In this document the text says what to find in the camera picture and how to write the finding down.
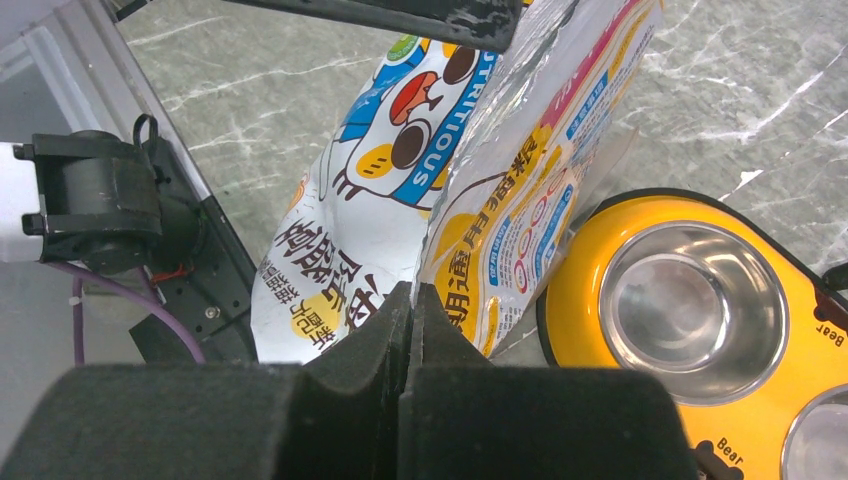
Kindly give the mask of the pet food bag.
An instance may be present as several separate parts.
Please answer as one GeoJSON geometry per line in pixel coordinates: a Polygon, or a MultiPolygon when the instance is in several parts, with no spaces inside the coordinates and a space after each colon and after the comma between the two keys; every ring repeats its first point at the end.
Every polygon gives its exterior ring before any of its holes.
{"type": "Polygon", "coordinates": [[[402,37],[301,180],[260,263],[264,363],[305,363],[398,283],[490,354],[557,260],[661,1],[527,1],[503,54],[402,37]]]}

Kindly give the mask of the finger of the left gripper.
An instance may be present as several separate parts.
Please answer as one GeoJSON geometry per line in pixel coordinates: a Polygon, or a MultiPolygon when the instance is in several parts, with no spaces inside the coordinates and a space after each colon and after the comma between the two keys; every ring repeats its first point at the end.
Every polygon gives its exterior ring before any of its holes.
{"type": "Polygon", "coordinates": [[[242,0],[243,5],[505,52],[520,0],[242,0]]]}

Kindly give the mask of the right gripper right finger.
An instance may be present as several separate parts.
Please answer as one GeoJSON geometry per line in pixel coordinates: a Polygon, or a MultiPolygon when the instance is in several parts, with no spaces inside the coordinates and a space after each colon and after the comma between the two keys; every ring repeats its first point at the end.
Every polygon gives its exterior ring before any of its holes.
{"type": "Polygon", "coordinates": [[[399,400],[401,479],[693,479],[655,378],[612,368],[496,366],[416,288],[399,400]]]}

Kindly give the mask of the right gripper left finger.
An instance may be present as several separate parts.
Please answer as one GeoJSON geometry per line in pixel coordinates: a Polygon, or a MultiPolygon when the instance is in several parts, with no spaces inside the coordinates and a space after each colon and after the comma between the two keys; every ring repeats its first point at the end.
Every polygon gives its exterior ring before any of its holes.
{"type": "Polygon", "coordinates": [[[311,362],[95,365],[47,391],[5,479],[390,479],[410,289],[311,362]]]}

